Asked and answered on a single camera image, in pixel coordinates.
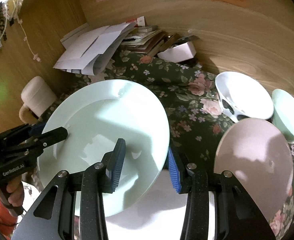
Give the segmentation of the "orange left sleeve forearm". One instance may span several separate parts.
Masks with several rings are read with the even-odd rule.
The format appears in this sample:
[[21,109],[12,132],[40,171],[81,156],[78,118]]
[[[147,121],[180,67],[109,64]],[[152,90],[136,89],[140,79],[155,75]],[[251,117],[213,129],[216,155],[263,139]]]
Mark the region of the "orange left sleeve forearm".
[[0,201],[0,232],[6,239],[10,239],[16,223],[17,217],[12,216]]

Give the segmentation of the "left hand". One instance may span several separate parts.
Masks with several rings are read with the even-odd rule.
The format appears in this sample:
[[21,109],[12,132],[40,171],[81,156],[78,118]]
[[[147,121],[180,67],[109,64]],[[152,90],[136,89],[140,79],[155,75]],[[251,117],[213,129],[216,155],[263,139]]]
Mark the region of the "left hand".
[[22,176],[19,175],[8,182],[6,191],[9,193],[8,203],[14,207],[22,206],[24,201],[24,188],[22,184]]

